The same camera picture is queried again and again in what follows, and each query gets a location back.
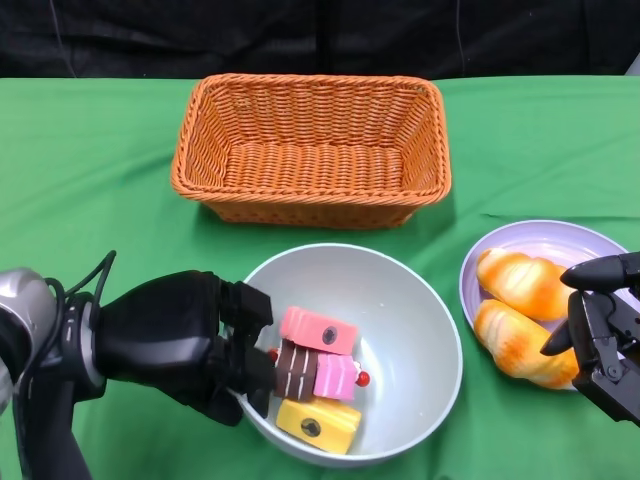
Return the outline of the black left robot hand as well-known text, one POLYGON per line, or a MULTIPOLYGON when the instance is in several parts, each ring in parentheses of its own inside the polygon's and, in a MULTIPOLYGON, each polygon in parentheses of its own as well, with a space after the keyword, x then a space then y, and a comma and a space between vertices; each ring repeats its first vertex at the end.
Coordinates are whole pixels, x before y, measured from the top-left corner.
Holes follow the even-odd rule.
POLYGON ((189 270, 156 278, 101 308, 94 346, 109 379, 153 387, 227 426, 243 410, 266 417, 275 362, 256 341, 272 325, 270 297, 243 282, 189 270))

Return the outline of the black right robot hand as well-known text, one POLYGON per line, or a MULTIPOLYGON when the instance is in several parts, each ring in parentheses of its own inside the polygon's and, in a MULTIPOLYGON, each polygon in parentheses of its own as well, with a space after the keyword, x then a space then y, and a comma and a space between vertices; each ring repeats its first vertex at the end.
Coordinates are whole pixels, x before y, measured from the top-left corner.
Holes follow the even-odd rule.
POLYGON ((540 353, 571 349, 578 364, 572 385, 616 422, 639 423, 639 311, 620 299, 639 296, 639 254, 611 255, 579 263, 561 275, 572 288, 568 318, 540 353))

